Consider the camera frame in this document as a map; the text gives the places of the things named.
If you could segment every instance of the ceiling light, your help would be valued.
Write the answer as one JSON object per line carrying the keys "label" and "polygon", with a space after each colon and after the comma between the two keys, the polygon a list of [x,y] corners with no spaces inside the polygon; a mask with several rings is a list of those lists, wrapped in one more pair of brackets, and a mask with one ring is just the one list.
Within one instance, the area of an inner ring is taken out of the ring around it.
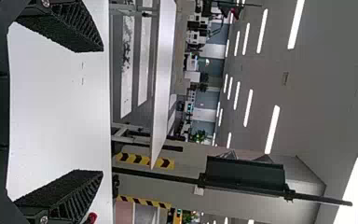
{"label": "ceiling light", "polygon": [[246,54],[246,48],[248,47],[248,38],[249,38],[249,30],[250,29],[251,29],[251,24],[248,22],[248,24],[246,24],[245,39],[243,40],[242,55]]}
{"label": "ceiling light", "polygon": [[358,158],[351,171],[351,177],[345,188],[342,200],[353,203],[352,207],[340,206],[334,220],[334,224],[353,223],[358,224]]}
{"label": "ceiling light", "polygon": [[248,95],[248,103],[246,104],[245,119],[243,120],[243,126],[245,128],[246,126],[248,126],[249,114],[251,112],[251,107],[252,107],[252,99],[253,99],[253,90],[250,89]]}
{"label": "ceiling light", "polygon": [[225,88],[223,88],[223,93],[226,93],[227,80],[228,80],[228,74],[226,74],[226,78],[225,78]]}
{"label": "ceiling light", "polygon": [[295,16],[293,17],[292,30],[290,31],[289,43],[287,44],[288,49],[293,49],[296,45],[298,28],[300,26],[304,3],[305,0],[297,0]]}
{"label": "ceiling light", "polygon": [[234,14],[230,13],[229,23],[232,24],[232,20],[234,19]]}
{"label": "ceiling light", "polygon": [[216,138],[216,133],[213,133],[212,146],[214,146],[214,139]]}
{"label": "ceiling light", "polygon": [[222,124],[222,117],[223,117],[223,108],[220,108],[219,127]]}
{"label": "ceiling light", "polygon": [[257,44],[257,53],[260,53],[261,47],[263,47],[263,39],[264,39],[264,33],[266,32],[266,23],[267,23],[268,15],[269,15],[269,10],[266,8],[264,9],[263,20],[261,21],[260,36],[258,37],[258,44]]}
{"label": "ceiling light", "polygon": [[237,56],[238,44],[240,43],[240,36],[241,36],[241,32],[238,31],[238,32],[237,32],[237,39],[235,40],[234,56]]}
{"label": "ceiling light", "polygon": [[229,79],[229,84],[228,84],[228,93],[227,93],[227,99],[228,99],[228,100],[229,100],[229,97],[231,96],[232,78],[233,78],[233,77],[231,77],[231,78]]}
{"label": "ceiling light", "polygon": [[234,98],[234,110],[237,109],[238,95],[240,94],[241,83],[237,82],[237,89],[235,90],[235,98]]}
{"label": "ceiling light", "polygon": [[229,39],[227,40],[227,44],[226,44],[226,57],[228,56],[228,49],[229,49]]}
{"label": "ceiling light", "polygon": [[217,113],[216,113],[216,117],[218,118],[219,117],[219,109],[220,109],[220,101],[219,103],[217,103]]}
{"label": "ceiling light", "polygon": [[228,133],[228,139],[227,139],[227,146],[226,148],[229,148],[231,145],[231,133]]}
{"label": "ceiling light", "polygon": [[274,111],[272,112],[271,124],[269,126],[266,149],[264,151],[264,153],[266,153],[266,154],[271,153],[272,142],[274,141],[274,135],[275,135],[275,131],[276,131],[276,128],[277,128],[280,111],[281,111],[281,109],[277,105],[275,105],[274,106]]}

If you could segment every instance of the metal bar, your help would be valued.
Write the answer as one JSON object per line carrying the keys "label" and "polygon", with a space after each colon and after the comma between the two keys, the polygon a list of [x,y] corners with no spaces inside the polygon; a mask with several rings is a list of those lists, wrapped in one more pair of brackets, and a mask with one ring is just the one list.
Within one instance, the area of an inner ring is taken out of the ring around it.
{"label": "metal bar", "polygon": [[112,172],[117,173],[117,174],[123,174],[123,175],[137,175],[137,176],[142,176],[142,177],[147,177],[147,178],[167,180],[167,181],[192,184],[192,185],[199,184],[198,179],[181,177],[181,176],[176,176],[176,175],[162,175],[162,174],[150,173],[150,172],[145,172],[145,171],[137,171],[137,170],[118,168],[118,167],[112,167]]}
{"label": "metal bar", "polygon": [[127,130],[128,128],[120,128],[120,130],[115,133],[115,137],[121,137]]}
{"label": "metal bar", "polygon": [[225,2],[225,1],[218,1],[218,0],[212,0],[212,2],[215,3],[222,3],[225,5],[233,5],[233,6],[245,6],[245,7],[262,7],[262,5],[258,5],[258,4],[242,4],[242,3],[233,3],[233,2]]}
{"label": "metal bar", "polygon": [[342,201],[334,198],[328,198],[328,197],[320,197],[315,195],[309,195],[309,194],[303,194],[303,193],[295,193],[294,195],[291,195],[293,199],[299,199],[299,200],[305,200],[305,201],[311,201],[311,202],[317,202],[317,203],[325,203],[325,204],[332,204],[332,205],[346,205],[346,206],[353,206],[351,202]]}
{"label": "metal bar", "polygon": [[113,128],[127,128],[130,131],[136,131],[138,132],[139,130],[141,130],[142,132],[145,133],[150,133],[150,130],[148,128],[144,128],[142,126],[136,126],[136,125],[130,125],[130,124],[122,124],[122,123],[111,123],[110,125]]}
{"label": "metal bar", "polygon": [[320,196],[316,196],[316,195],[295,193],[294,191],[293,192],[285,192],[285,191],[277,191],[277,190],[273,190],[273,189],[260,189],[260,188],[253,188],[253,187],[247,187],[247,186],[241,186],[241,185],[229,185],[229,184],[225,184],[225,183],[203,181],[203,180],[199,180],[199,179],[181,177],[181,176],[176,176],[176,175],[162,175],[162,174],[149,173],[149,172],[145,172],[145,171],[137,171],[137,170],[118,168],[118,167],[112,167],[112,172],[118,173],[118,174],[123,174],[123,175],[137,175],[137,176],[154,178],[154,179],[159,179],[159,180],[167,180],[167,181],[173,181],[173,182],[179,182],[179,183],[185,183],[185,184],[198,185],[200,188],[206,188],[206,189],[218,189],[218,190],[222,190],[222,191],[230,191],[231,190],[231,191],[237,191],[240,193],[254,193],[254,194],[258,194],[260,196],[281,197],[288,201],[291,201],[293,199],[299,199],[299,200],[311,201],[311,202],[316,202],[316,203],[352,206],[351,202],[341,201],[341,200],[333,199],[333,198],[320,197]]}

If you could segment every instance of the white panel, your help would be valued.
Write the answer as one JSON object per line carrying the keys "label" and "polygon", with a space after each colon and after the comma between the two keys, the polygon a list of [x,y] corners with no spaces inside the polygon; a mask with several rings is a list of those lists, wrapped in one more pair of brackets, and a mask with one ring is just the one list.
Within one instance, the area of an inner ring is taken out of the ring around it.
{"label": "white panel", "polygon": [[142,18],[141,53],[140,53],[141,59],[139,62],[138,105],[143,104],[147,100],[147,84],[148,84],[147,80],[149,77],[149,58],[150,58],[150,32],[151,32],[151,19]]}
{"label": "white panel", "polygon": [[133,38],[134,38],[135,19],[133,17],[123,17],[123,49],[127,60],[121,67],[121,104],[120,117],[124,118],[131,112],[132,104],[132,76],[133,76]]}
{"label": "white panel", "polygon": [[216,121],[216,110],[194,107],[193,119],[207,122]]}
{"label": "white panel", "polygon": [[201,72],[185,71],[185,78],[191,80],[191,82],[200,82]]}
{"label": "white panel", "polygon": [[90,211],[100,223],[113,223],[109,6],[84,2],[104,52],[74,53],[16,22],[8,30],[7,193],[15,200],[75,169],[103,171]]}
{"label": "white panel", "polygon": [[150,168],[152,169],[167,137],[175,19],[175,2],[173,0],[161,1],[160,14],[158,18],[158,56],[156,67],[157,72],[154,84],[153,129],[150,153]]}
{"label": "white panel", "polygon": [[200,52],[200,57],[208,57],[215,59],[224,59],[226,45],[206,44]]}
{"label": "white panel", "polygon": [[169,109],[171,110],[173,105],[176,103],[176,100],[177,100],[177,95],[176,94],[171,94],[171,97],[170,97],[170,107]]}

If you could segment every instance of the industrial machine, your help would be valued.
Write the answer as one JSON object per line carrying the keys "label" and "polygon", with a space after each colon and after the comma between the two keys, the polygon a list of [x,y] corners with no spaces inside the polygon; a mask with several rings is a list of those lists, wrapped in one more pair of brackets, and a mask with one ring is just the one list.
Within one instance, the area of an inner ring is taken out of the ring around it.
{"label": "industrial machine", "polygon": [[103,41],[81,0],[0,1],[0,223],[80,223],[101,184],[102,172],[73,171],[14,203],[7,196],[10,151],[7,32],[14,21],[73,52],[103,51]]}

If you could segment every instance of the metal rod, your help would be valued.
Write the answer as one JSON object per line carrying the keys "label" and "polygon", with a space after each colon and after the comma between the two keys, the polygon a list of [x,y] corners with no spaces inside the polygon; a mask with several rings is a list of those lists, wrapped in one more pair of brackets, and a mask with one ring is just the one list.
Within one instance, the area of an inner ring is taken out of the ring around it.
{"label": "metal rod", "polygon": [[137,171],[137,170],[118,168],[118,167],[112,167],[112,172],[118,173],[118,174],[123,174],[123,175],[137,175],[137,176],[148,177],[148,178],[159,179],[159,180],[168,180],[168,181],[185,183],[185,184],[193,184],[193,185],[199,184],[198,179],[181,177],[181,176],[176,176],[176,175],[162,175],[162,174],[150,173],[150,172],[145,172],[145,171]]}

